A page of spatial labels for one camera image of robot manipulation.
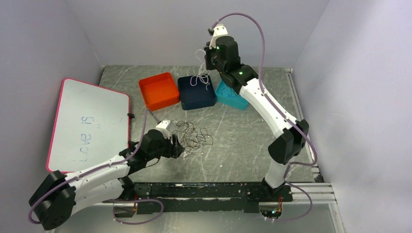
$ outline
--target dark blue container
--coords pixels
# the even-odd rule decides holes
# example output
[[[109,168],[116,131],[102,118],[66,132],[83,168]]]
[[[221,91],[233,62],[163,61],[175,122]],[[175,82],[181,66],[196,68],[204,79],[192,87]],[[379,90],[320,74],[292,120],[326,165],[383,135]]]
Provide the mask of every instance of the dark blue container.
[[[210,85],[207,86],[207,90],[206,84],[199,80],[197,80],[195,86],[190,85],[191,77],[186,76],[177,79],[177,89],[179,89],[182,109],[191,110],[214,106],[216,104],[216,94],[210,77],[208,76]]]

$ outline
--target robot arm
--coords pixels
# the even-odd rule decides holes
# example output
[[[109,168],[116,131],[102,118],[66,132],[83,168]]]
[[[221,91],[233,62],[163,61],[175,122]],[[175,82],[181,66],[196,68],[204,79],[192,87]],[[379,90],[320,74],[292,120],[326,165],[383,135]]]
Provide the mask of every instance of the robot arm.
[[[274,142],[268,147],[272,161],[263,179],[263,185],[267,187],[269,194],[274,193],[283,187],[283,175],[289,160],[299,154],[305,146],[305,140],[264,97],[259,87],[258,74],[250,66],[240,62],[238,45],[228,36],[227,28],[218,24],[213,30],[209,30],[209,33],[212,39],[204,47],[206,69],[217,70],[224,83],[259,112],[275,136]],[[309,125],[304,119],[297,121],[270,93],[265,93],[288,119],[296,122],[305,134],[308,133]]]
[[[162,121],[154,130],[149,130],[142,139],[141,145],[129,160],[113,164],[85,176],[79,176],[100,165],[123,161],[135,150],[134,145],[121,151],[108,161],[91,168],[62,174],[60,171],[50,173],[29,200],[33,206],[42,196],[75,177],[77,180],[67,183],[42,200],[35,208],[34,213],[45,230],[54,229],[63,224],[74,213],[93,204],[110,200],[132,200],[135,185],[127,177],[146,167],[152,159],[177,158],[183,152],[176,135],[170,134],[170,121]]]

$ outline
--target white wall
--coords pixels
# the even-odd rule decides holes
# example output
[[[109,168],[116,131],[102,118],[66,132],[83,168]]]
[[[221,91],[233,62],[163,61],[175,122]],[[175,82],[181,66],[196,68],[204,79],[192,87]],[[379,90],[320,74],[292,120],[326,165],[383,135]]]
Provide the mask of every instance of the white wall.
[[[266,66],[293,67],[329,0],[68,0],[102,64],[199,65],[194,52],[207,29],[231,12],[248,13],[266,36]],[[223,22],[242,61],[260,62],[257,28],[242,17]]]
[[[412,4],[331,0],[294,79],[349,233],[412,232]]]
[[[0,2],[0,232],[42,232],[27,220],[46,177],[61,81],[98,83],[100,64],[64,0]]]

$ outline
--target teal container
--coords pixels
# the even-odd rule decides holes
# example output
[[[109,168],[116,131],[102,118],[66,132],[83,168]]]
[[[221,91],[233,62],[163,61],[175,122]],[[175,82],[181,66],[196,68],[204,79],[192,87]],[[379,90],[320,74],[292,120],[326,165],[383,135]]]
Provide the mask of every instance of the teal container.
[[[215,93],[217,102],[227,104],[240,110],[245,110],[249,104],[247,100],[236,94],[236,92],[223,81],[220,81]]]

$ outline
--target red tray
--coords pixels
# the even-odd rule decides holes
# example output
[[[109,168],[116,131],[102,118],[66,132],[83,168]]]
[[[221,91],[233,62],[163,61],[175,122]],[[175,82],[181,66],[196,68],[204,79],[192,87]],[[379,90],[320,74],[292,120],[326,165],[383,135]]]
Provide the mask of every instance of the red tray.
[[[179,91],[169,72],[142,79],[139,86],[146,107],[152,111],[180,101]]]

